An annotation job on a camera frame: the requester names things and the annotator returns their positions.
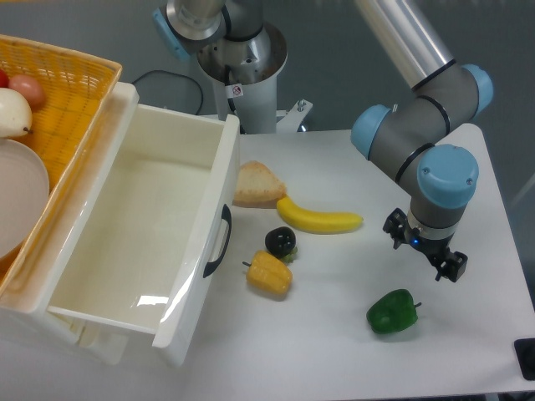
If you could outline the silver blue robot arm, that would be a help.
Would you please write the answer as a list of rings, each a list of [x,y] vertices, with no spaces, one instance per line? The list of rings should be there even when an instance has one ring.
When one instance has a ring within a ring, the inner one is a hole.
[[[464,273],[466,255],[449,247],[473,197],[479,169],[465,149],[443,145],[493,97],[486,71],[460,65],[412,1],[360,1],[357,7],[414,93],[400,110],[378,104],[354,122],[351,141],[410,196],[384,230],[396,245],[426,256],[438,277]],[[153,12],[162,41],[179,59],[195,56],[211,79],[220,119],[236,115],[245,134],[291,125],[278,119],[277,76],[288,51],[259,1],[169,1]]]

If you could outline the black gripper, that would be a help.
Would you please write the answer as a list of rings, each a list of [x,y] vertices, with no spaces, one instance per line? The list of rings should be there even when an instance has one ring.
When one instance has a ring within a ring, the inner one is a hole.
[[[451,228],[436,229],[427,226],[408,226],[407,216],[400,209],[394,209],[386,218],[383,232],[390,235],[393,248],[408,244],[416,251],[425,255],[430,262],[439,262],[436,268],[438,282],[445,278],[457,282],[465,273],[468,257],[459,251],[451,252],[450,241],[454,235]]]

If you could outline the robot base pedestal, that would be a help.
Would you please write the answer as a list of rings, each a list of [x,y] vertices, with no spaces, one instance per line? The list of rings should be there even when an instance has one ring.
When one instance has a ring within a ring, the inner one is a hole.
[[[211,80],[218,117],[237,116],[240,132],[249,135],[303,130],[311,102],[300,99],[291,109],[278,110],[278,75],[287,59],[286,40],[270,23],[247,41],[222,38],[197,54]]]

